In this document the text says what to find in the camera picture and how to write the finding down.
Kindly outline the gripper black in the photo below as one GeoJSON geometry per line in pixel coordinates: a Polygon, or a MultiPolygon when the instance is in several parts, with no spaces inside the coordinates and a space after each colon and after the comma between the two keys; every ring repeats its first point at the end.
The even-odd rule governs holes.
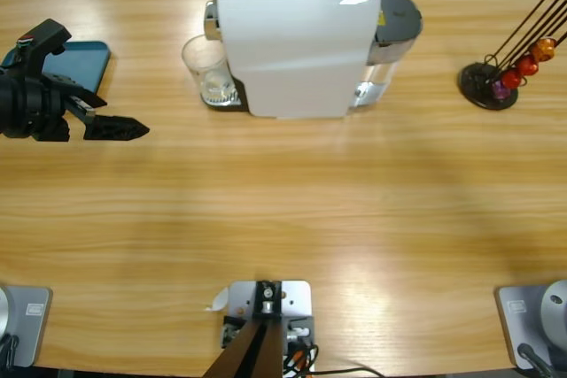
{"type": "Polygon", "coordinates": [[[8,138],[66,142],[67,111],[88,123],[84,140],[134,140],[150,132],[134,118],[94,117],[94,109],[106,105],[104,99],[64,75],[29,77],[16,66],[1,69],[1,133],[8,138]]]}

